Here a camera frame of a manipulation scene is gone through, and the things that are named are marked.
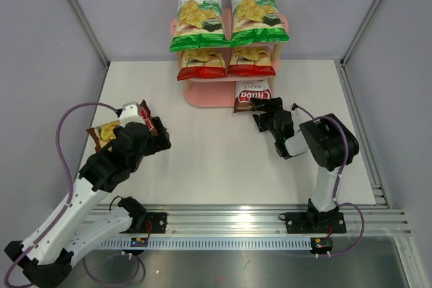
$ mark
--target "white table surface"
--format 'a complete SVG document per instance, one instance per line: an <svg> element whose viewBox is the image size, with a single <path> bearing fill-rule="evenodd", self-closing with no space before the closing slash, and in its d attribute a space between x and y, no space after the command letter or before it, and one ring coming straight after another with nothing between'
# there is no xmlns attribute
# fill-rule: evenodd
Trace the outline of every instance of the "white table surface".
<svg viewBox="0 0 432 288"><path fill-rule="evenodd" d="M116 195L143 204L307 203L317 177L311 153L280 158L271 134L259 133L250 112L191 107L177 73L175 61L111 63L100 101L120 108L145 99L168 129L172 147L144 158L104 203ZM332 60L282 60L273 95L282 97L287 108L295 102L315 116L334 113L354 133ZM99 107L93 125L114 119L109 109ZM298 125L308 118L298 112L293 119ZM83 161L94 151L89 137ZM344 171L339 193L340 202L375 203L361 154Z"/></svg>

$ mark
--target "chip bag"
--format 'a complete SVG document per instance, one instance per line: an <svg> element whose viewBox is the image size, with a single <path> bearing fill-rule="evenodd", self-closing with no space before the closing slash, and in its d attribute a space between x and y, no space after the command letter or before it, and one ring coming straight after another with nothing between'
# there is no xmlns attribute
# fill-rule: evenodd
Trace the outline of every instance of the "chip bag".
<svg viewBox="0 0 432 288"><path fill-rule="evenodd" d="M169 50L226 47L222 0L178 0L177 26Z"/></svg>
<svg viewBox="0 0 432 288"><path fill-rule="evenodd" d="M275 0L231 0L231 47L255 42L288 42Z"/></svg>
<svg viewBox="0 0 432 288"><path fill-rule="evenodd" d="M234 48L228 73L242 77L276 76L267 47Z"/></svg>
<svg viewBox="0 0 432 288"><path fill-rule="evenodd" d="M153 123L153 117L145 100L140 103L140 114L142 120L150 130L151 135L158 136L155 124ZM107 145L111 140L115 139L114 129L120 125L120 121L112 121L100 126L86 129L87 133L92 137L96 144L94 150L99 152L102 148Z"/></svg>
<svg viewBox="0 0 432 288"><path fill-rule="evenodd" d="M184 51L177 80L224 77L226 77L225 61L217 49Z"/></svg>
<svg viewBox="0 0 432 288"><path fill-rule="evenodd" d="M268 80L263 81L237 81L236 98L234 99L234 112L253 111L251 99L271 99Z"/></svg>

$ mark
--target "pink shelf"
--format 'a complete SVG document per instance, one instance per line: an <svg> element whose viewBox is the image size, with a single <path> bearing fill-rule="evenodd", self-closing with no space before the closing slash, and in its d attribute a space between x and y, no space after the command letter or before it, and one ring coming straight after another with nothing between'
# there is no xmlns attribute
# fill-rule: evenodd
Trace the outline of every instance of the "pink shelf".
<svg viewBox="0 0 432 288"><path fill-rule="evenodd" d="M232 30L232 11L231 9L224 9L223 24L225 26L225 35L228 39L231 38ZM289 24L285 15L280 15L285 31L288 32ZM171 35L174 36L176 31L177 20L174 18L169 27ZM272 66L277 71L279 69L280 60L279 54L283 43L254 43L251 47L256 46L273 46L271 58ZM220 48L225 64L228 66L231 60L232 49L231 48ZM178 53L178 67L180 68L180 62L182 59L182 52ZM240 77L235 75L228 75L226 78L219 79L196 79L192 78L184 80L183 95L186 101L198 108L216 108L216 107L233 107L234 96L236 93L236 82L237 81L255 81L269 79L270 87L272 88L274 77L269 76L258 76L258 77Z"/></svg>

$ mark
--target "metal floor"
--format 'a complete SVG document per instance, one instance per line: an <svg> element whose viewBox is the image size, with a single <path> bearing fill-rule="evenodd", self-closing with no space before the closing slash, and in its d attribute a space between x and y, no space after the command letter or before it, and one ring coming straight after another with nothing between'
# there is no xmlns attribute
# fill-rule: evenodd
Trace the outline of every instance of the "metal floor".
<svg viewBox="0 0 432 288"><path fill-rule="evenodd" d="M335 250L350 244L348 238L335 238ZM89 268L102 280L127 280L135 269L133 261L122 257L101 264L112 253L115 251L90 253L86 259ZM408 287L396 245L388 237L366 237L352 253L318 260L306 252L283 251L146 251L140 257L145 278L139 282L140 271L137 283L127 287ZM91 281L79 263L60 287L103 286Z"/></svg>

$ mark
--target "chip image on bag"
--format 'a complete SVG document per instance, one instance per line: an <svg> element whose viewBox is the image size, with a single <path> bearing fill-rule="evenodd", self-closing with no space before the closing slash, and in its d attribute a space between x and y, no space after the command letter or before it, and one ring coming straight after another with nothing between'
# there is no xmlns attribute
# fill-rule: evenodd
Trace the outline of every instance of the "chip image on bag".
<svg viewBox="0 0 432 288"><path fill-rule="evenodd" d="M178 0L171 52L229 44L222 21L222 0Z"/></svg>
<svg viewBox="0 0 432 288"><path fill-rule="evenodd" d="M275 0L231 0L231 47L255 42L288 42Z"/></svg>
<svg viewBox="0 0 432 288"><path fill-rule="evenodd" d="M225 61L217 49L184 51L177 80L224 77L226 77Z"/></svg>
<svg viewBox="0 0 432 288"><path fill-rule="evenodd" d="M243 77L276 75L267 47L234 48L228 73Z"/></svg>

